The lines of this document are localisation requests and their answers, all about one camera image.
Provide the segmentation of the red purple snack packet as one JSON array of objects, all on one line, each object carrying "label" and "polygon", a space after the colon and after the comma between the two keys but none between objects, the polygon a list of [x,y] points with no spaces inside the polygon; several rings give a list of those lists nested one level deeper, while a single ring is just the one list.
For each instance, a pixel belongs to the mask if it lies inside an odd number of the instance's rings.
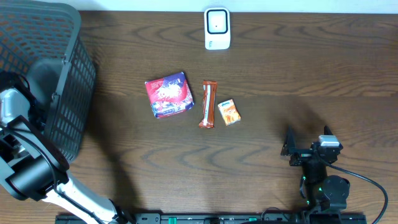
[{"label": "red purple snack packet", "polygon": [[145,82],[150,107],[156,118],[165,118],[190,110],[194,100],[186,76],[175,73]]}]

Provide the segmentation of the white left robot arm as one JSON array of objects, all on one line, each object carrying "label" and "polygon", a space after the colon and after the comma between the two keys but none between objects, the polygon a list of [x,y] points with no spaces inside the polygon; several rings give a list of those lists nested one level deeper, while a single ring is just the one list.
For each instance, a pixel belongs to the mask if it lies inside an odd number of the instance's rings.
[{"label": "white left robot arm", "polygon": [[43,134],[45,111],[26,77],[1,72],[1,185],[16,199],[44,201],[86,223],[135,223],[110,199],[69,172],[65,156]]}]

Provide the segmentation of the small orange tissue pack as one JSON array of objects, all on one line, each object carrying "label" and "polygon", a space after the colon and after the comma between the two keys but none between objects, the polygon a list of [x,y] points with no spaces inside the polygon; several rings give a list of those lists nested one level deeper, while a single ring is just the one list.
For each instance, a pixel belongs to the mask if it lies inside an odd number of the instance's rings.
[{"label": "small orange tissue pack", "polygon": [[218,104],[218,109],[225,125],[229,126],[241,120],[241,115],[236,109],[233,99]]}]

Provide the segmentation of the orange brown snack bar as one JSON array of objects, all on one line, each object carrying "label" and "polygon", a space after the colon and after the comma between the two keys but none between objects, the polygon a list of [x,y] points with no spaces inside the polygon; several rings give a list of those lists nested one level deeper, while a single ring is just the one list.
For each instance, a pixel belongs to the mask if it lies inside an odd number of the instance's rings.
[{"label": "orange brown snack bar", "polygon": [[199,123],[201,128],[214,128],[215,98],[217,90],[216,81],[203,82],[203,119]]}]

